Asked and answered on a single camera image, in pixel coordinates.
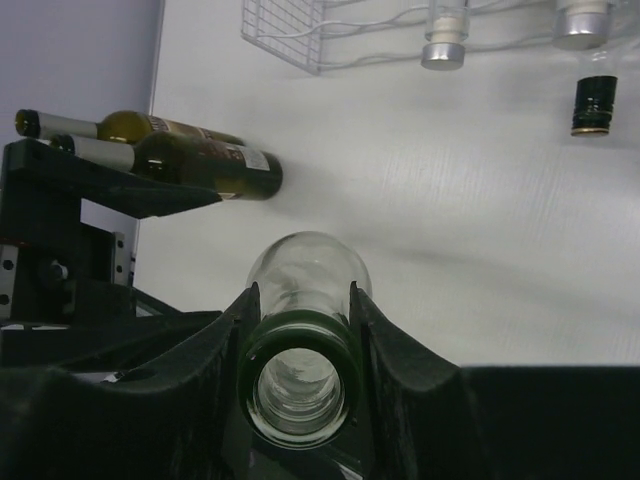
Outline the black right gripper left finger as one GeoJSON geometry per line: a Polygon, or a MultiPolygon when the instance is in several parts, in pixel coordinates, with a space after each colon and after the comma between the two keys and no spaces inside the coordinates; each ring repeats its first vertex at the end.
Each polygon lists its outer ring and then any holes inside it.
{"type": "Polygon", "coordinates": [[[60,368],[1,372],[4,479],[230,479],[221,457],[247,288],[217,319],[115,383],[60,368]]]}

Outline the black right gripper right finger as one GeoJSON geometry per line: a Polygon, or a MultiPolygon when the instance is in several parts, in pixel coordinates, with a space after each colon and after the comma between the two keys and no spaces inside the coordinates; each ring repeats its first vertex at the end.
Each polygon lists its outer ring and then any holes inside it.
{"type": "Polygon", "coordinates": [[[635,366],[460,367],[350,291],[368,479],[635,479],[635,366]]]}

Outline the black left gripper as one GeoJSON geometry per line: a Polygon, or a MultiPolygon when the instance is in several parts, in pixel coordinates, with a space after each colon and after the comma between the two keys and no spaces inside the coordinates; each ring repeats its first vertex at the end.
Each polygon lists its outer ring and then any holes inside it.
{"type": "Polygon", "coordinates": [[[181,312],[132,287],[122,235],[84,224],[79,202],[145,219],[219,203],[218,193],[29,139],[7,144],[2,166],[3,189],[31,197],[1,201],[2,367],[135,368],[219,317],[181,312]]]}

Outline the clear tall bottle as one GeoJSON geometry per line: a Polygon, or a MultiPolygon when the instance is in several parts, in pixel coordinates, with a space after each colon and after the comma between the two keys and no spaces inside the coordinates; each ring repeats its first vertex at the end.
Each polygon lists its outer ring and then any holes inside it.
{"type": "Polygon", "coordinates": [[[303,231],[269,246],[247,279],[260,316],[241,350],[236,391],[257,435],[291,450],[330,442],[355,414],[362,354],[350,322],[350,290],[373,292],[358,253],[303,231]]]}

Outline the dark wine bottle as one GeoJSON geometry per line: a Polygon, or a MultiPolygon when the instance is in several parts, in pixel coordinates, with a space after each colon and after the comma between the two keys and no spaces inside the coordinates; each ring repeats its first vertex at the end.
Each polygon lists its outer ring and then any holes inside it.
{"type": "Polygon", "coordinates": [[[279,160],[270,153],[166,131],[134,145],[56,134],[50,146],[141,178],[207,188],[224,200],[268,200],[284,178],[279,160]]]}

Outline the round clear bottle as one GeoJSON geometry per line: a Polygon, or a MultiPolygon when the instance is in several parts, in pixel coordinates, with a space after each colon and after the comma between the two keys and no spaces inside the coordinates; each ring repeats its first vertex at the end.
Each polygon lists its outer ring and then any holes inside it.
{"type": "Polygon", "coordinates": [[[421,66],[432,71],[460,69],[465,60],[469,24],[467,0],[430,1],[421,66]]]}
{"type": "Polygon", "coordinates": [[[564,51],[586,51],[607,43],[613,6],[605,0],[557,1],[552,45],[564,51]]]}

